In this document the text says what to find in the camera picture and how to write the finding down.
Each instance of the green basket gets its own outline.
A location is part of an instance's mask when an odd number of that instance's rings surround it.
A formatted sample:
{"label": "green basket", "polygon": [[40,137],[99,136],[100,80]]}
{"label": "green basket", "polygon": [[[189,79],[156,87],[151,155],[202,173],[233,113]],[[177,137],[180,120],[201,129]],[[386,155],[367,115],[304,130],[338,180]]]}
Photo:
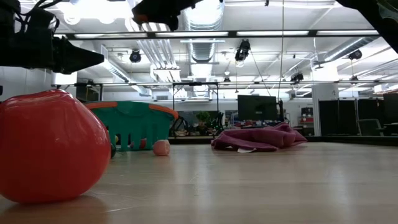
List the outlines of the green basket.
{"label": "green basket", "polygon": [[[120,151],[150,150],[158,140],[169,138],[170,121],[178,113],[164,106],[132,101],[97,101],[85,104],[108,127],[109,136],[120,134]],[[134,147],[128,146],[128,136]],[[145,148],[140,149],[141,139],[146,138]],[[110,138],[116,145],[115,138]]]}

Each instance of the red inflatable ball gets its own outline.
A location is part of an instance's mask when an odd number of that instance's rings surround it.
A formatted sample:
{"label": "red inflatable ball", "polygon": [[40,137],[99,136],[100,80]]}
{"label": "red inflatable ball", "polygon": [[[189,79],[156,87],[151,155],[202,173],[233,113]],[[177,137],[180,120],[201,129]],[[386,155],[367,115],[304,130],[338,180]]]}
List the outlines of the red inflatable ball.
{"label": "red inflatable ball", "polygon": [[169,140],[159,140],[155,142],[154,153],[156,156],[168,156],[170,154]]}
{"label": "red inflatable ball", "polygon": [[0,105],[0,194],[19,203],[73,199],[102,176],[110,158],[104,124],[63,90]]}

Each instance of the wooden floor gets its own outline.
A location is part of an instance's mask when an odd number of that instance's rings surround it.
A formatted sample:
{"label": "wooden floor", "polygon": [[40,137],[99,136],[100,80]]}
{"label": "wooden floor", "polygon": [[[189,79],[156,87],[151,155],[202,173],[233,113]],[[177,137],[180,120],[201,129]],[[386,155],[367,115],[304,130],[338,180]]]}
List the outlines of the wooden floor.
{"label": "wooden floor", "polygon": [[172,146],[117,154],[84,196],[21,206],[0,198],[0,223],[398,223],[398,148],[307,143],[238,154]]}

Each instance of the black monitor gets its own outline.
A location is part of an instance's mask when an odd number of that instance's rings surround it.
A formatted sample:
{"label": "black monitor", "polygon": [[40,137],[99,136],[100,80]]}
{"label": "black monitor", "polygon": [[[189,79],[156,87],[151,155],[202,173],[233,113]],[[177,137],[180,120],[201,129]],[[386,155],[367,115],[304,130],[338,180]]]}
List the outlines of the black monitor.
{"label": "black monitor", "polygon": [[278,118],[277,102],[274,96],[238,95],[240,120],[272,120]]}
{"label": "black monitor", "polygon": [[385,123],[398,122],[398,94],[386,93],[384,98],[384,115],[386,116]]}

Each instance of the small pink ball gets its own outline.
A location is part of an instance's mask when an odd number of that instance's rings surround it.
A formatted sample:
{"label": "small pink ball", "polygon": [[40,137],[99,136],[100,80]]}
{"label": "small pink ball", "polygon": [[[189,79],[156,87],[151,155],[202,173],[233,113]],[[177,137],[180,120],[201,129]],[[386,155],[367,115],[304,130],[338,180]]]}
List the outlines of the small pink ball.
{"label": "small pink ball", "polygon": [[156,156],[168,156],[170,153],[169,140],[159,140],[154,144],[154,154]]}

